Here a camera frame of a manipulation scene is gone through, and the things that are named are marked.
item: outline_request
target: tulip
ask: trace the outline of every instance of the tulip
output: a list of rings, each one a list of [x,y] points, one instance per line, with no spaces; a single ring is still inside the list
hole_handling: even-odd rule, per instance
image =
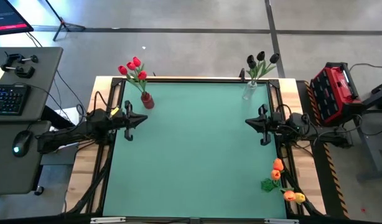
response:
[[[275,159],[274,164],[273,164],[273,169],[278,170],[278,171],[284,170],[284,165],[282,164],[282,160],[280,160],[278,158]]]
[[[281,178],[281,173],[278,170],[271,171],[272,180],[279,180]]]
[[[287,202],[291,202],[291,201],[296,200],[296,195],[295,195],[295,193],[294,193],[293,191],[291,191],[291,190],[287,190],[287,191],[285,191],[285,193],[284,193],[284,199],[285,199],[285,201],[287,201]]]
[[[295,193],[295,197],[296,197],[295,201],[298,204],[301,204],[302,202],[305,201],[305,196],[302,193]]]
[[[264,60],[264,56],[265,56],[265,53],[264,51],[261,51],[258,56],[256,57],[256,59],[258,59],[259,62],[261,62],[262,60]]]
[[[132,71],[136,69],[136,65],[133,62],[127,63],[126,66]]]
[[[119,66],[118,70],[119,70],[119,73],[122,74],[122,75],[127,75],[128,74],[128,70],[123,65]]]
[[[248,63],[250,69],[256,68],[256,62],[254,61],[253,55],[249,55],[246,59],[246,63]]]
[[[138,78],[139,78],[140,80],[145,80],[145,79],[147,78],[147,73],[146,73],[146,71],[141,71],[141,72],[139,73]]]
[[[275,54],[273,54],[273,55],[271,56],[271,58],[270,58],[270,62],[271,62],[271,63],[277,63],[278,60],[279,60],[279,53],[275,53]]]
[[[133,58],[133,64],[134,64],[136,67],[138,67],[138,66],[141,65],[141,62],[140,62],[140,60],[139,60],[137,57],[134,57],[134,58]]]

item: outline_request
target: concrete floor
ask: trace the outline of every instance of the concrete floor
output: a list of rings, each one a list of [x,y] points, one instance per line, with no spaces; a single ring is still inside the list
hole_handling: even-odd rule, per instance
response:
[[[43,0],[10,2],[32,25],[58,25]],[[270,29],[264,0],[50,2],[66,21],[86,27]],[[382,30],[382,0],[271,0],[270,4],[277,30]],[[271,54],[274,47],[270,34],[62,32],[56,42],[52,42],[53,32],[33,35],[45,47],[63,47],[60,73],[85,105],[95,77],[117,75],[118,65],[135,55],[146,63],[149,74],[155,72],[157,76],[236,77],[246,67],[249,54],[256,55],[260,50]],[[326,62],[382,65],[382,35],[281,34],[277,38],[286,78],[310,80]],[[0,47],[33,47],[33,43],[25,34],[4,35],[0,36]],[[355,67],[352,75],[361,95],[382,82],[381,69]],[[269,76],[278,77],[278,72],[273,70]],[[76,98],[60,80],[57,83],[63,108],[73,107]],[[58,98],[55,87],[51,94]],[[52,100],[47,104],[57,109]],[[352,219],[382,222],[382,179],[364,184],[356,181],[357,173],[362,167],[369,169],[369,163],[354,134],[356,147],[330,149],[348,212]],[[43,180],[55,181],[45,181],[49,190],[40,197],[1,197],[0,218],[61,212],[69,180],[69,175],[63,175],[68,174],[67,169],[70,167],[44,171]],[[34,213],[24,209],[30,203],[40,210]]]

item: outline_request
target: hazard stripe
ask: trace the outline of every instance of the hazard stripe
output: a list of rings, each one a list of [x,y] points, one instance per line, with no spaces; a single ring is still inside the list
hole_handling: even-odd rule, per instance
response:
[[[315,98],[313,97],[313,93],[312,93],[312,90],[310,88],[310,84],[308,82],[304,82],[304,83],[307,87],[307,93],[310,96],[309,98],[310,98],[310,103],[311,103],[311,106],[312,106],[312,109],[314,112],[315,121],[317,122],[318,125],[321,125],[321,117],[319,115],[317,103],[315,102]],[[340,183],[338,181],[338,177],[337,177],[337,174],[335,171],[335,166],[333,164],[332,157],[330,156],[330,151],[329,151],[328,145],[326,143],[323,143],[323,146],[324,146],[325,153],[327,155],[327,160],[329,163],[329,168],[330,168],[331,173],[332,173],[333,182],[335,183],[335,187],[336,187],[336,190],[338,192],[340,205],[343,208],[343,214],[346,218],[350,218],[350,216],[348,215],[348,212],[347,212],[347,207],[346,207],[345,199],[343,197],[342,190],[340,189]]]

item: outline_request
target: glass vase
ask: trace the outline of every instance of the glass vase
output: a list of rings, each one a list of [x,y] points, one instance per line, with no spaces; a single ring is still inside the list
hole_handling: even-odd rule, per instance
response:
[[[242,98],[248,100],[252,98],[253,93],[256,91],[258,87],[258,84],[255,82],[252,83],[252,81],[249,81],[248,84],[245,86],[245,90],[243,92]]]

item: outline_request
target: red tulip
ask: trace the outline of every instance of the red tulip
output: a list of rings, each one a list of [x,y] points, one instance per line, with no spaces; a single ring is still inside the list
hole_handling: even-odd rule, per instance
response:
[[[133,62],[127,63],[126,66],[132,71],[136,69],[136,65]]]
[[[125,66],[121,65],[118,67],[118,70],[119,72],[122,74],[122,75],[127,75],[128,74],[128,70],[126,69]]]
[[[146,73],[146,71],[141,71],[140,73],[139,73],[139,79],[140,80],[145,80],[147,78],[147,73]]]
[[[138,58],[136,58],[136,57],[133,58],[133,63],[134,63],[134,65],[137,66],[137,67],[141,65],[140,60],[139,60]]]

